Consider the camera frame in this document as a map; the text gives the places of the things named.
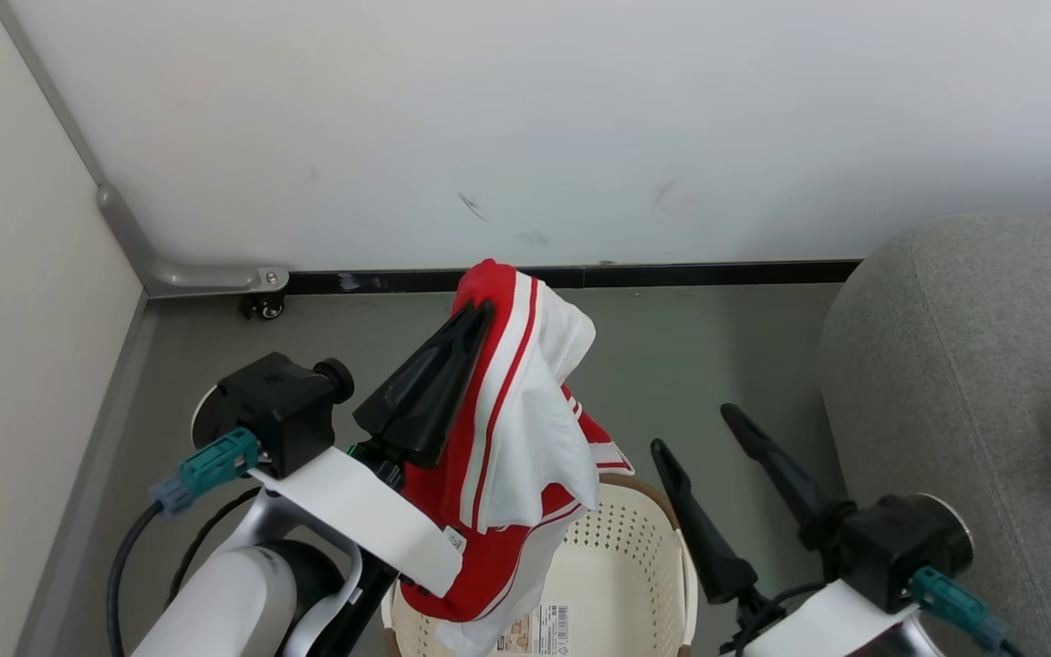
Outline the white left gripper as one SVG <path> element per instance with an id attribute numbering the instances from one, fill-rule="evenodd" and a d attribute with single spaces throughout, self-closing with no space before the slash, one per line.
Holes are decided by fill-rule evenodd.
<path id="1" fill-rule="evenodd" d="M 384 379 L 354 411 L 369 436 L 360 448 L 387 448 L 392 461 L 437 466 L 492 319 L 487 304 L 463 304 Z M 345 582 L 301 617 L 281 657 L 348 657 L 397 579 L 442 598 L 462 569 L 462 552 L 444 529 L 338 448 L 283 479 L 262 467 L 250 474 L 263 491 L 247 513 L 247 540 L 305 527 L 350 558 Z"/>

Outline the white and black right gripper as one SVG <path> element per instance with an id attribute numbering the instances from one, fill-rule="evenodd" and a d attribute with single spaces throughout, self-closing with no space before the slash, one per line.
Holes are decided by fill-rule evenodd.
<path id="1" fill-rule="evenodd" d="M 826 512 L 833 499 L 737 404 L 722 404 L 722 419 L 770 478 L 799 525 L 801 545 L 821 549 L 828 541 Z M 854 657 L 918 619 L 916 602 L 887 614 L 842 579 L 823 577 L 767 598 L 756 587 L 754 567 L 735 555 L 697 502 L 687 471 L 666 442 L 651 442 L 651 458 L 706 603 L 737 603 L 737 632 L 722 645 L 722 657 Z"/>

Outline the red and white garment thin stripes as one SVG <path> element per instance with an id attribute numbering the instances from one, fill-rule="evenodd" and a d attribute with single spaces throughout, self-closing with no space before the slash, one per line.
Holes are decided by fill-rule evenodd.
<path id="1" fill-rule="evenodd" d="M 406 603 L 437 620 L 435 639 L 454 657 L 487 657 L 541 603 L 568 527 L 598 507 L 600 476 L 634 473 L 566 386 L 595 341 L 592 320 L 541 279 L 493 259 L 463 274 L 452 310 L 485 302 L 491 328 L 442 460 L 410 466 L 403 490 L 462 553 L 444 596 L 401 586 Z"/>

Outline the grey fabric sofa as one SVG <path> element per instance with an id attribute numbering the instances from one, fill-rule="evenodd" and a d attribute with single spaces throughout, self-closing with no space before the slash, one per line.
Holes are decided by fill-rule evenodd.
<path id="1" fill-rule="evenodd" d="M 975 545 L 961 582 L 1051 657 L 1051 211 L 889 241 L 838 292 L 818 361 L 852 498 L 950 504 Z"/>

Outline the cream perforated plastic laundry basket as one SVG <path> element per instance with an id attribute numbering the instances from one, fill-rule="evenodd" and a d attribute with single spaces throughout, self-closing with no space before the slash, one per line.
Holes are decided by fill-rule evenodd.
<path id="1" fill-rule="evenodd" d="M 603 474 L 597 508 L 564 527 L 539 600 L 518 619 L 570 605 L 572 657 L 692 657 L 695 568 L 666 498 L 635 475 Z"/>

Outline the small black caster wheel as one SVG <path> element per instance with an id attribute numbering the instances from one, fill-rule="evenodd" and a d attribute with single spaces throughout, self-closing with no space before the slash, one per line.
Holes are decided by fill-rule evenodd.
<path id="1" fill-rule="evenodd" d="M 238 311 L 246 320 L 274 320 L 283 315 L 286 308 L 286 295 L 283 292 L 275 294 L 252 294 L 239 299 Z"/>

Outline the printed barcode sticker label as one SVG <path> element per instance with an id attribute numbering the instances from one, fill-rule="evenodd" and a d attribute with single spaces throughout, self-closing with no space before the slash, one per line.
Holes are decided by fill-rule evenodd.
<path id="1" fill-rule="evenodd" d="M 539 605 L 502 632 L 491 657 L 572 657 L 570 621 L 570 605 Z"/>

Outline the grey floor edge strip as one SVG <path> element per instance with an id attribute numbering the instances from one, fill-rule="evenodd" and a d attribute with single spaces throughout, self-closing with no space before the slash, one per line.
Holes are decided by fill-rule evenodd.
<path id="1" fill-rule="evenodd" d="M 97 560 L 92 540 L 157 329 L 158 317 L 147 316 L 149 303 L 149 295 L 140 295 L 13 657 L 56 657 L 64 628 L 75 624 L 83 598 L 78 590 Z"/>

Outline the grey metal corner frame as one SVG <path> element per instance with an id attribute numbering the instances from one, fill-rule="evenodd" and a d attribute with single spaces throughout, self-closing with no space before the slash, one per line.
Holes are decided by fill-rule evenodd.
<path id="1" fill-rule="evenodd" d="M 160 253 L 153 241 L 139 224 L 120 190 L 105 174 L 88 139 L 77 124 L 74 112 L 56 87 L 40 54 L 35 49 L 11 0 L 0 0 L 0 22 L 18 54 L 26 63 L 35 82 L 45 96 L 64 134 L 97 186 L 95 203 L 122 254 L 128 258 L 133 274 L 150 299 L 209 297 L 279 294 L 289 283 L 289 271 L 282 266 L 184 265 Z"/>

